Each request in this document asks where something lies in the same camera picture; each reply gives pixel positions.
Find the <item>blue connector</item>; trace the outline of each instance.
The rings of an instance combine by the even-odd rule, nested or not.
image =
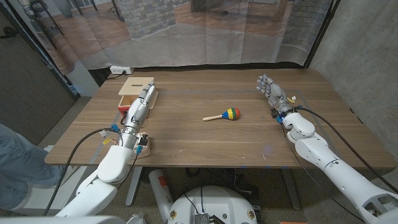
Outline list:
[[[137,155],[140,154],[142,151],[142,146],[137,146]]]
[[[281,123],[284,120],[284,118],[281,118],[280,116],[276,117],[276,121],[278,123]]]
[[[119,132],[119,127],[116,124],[112,124],[111,128],[113,129],[113,131]]]

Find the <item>wooden maraca handle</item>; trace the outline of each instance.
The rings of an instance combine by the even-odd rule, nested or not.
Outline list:
[[[212,119],[217,119],[217,118],[222,118],[222,117],[223,117],[223,115],[220,114],[220,115],[217,115],[217,116],[212,116],[212,117],[203,118],[203,121],[210,121],[210,120],[212,120]]]

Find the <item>person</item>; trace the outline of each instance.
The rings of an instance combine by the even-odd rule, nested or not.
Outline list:
[[[29,200],[33,184],[54,187],[64,166],[44,162],[48,152],[0,123],[0,208],[15,211]]]

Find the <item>green stripe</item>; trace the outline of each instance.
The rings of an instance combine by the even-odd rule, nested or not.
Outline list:
[[[236,119],[236,111],[235,108],[231,108],[232,109],[232,115],[234,116],[234,119]]]

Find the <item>box lid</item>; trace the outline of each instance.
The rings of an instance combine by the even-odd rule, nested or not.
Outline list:
[[[154,77],[130,77],[119,91],[119,96],[139,95]]]

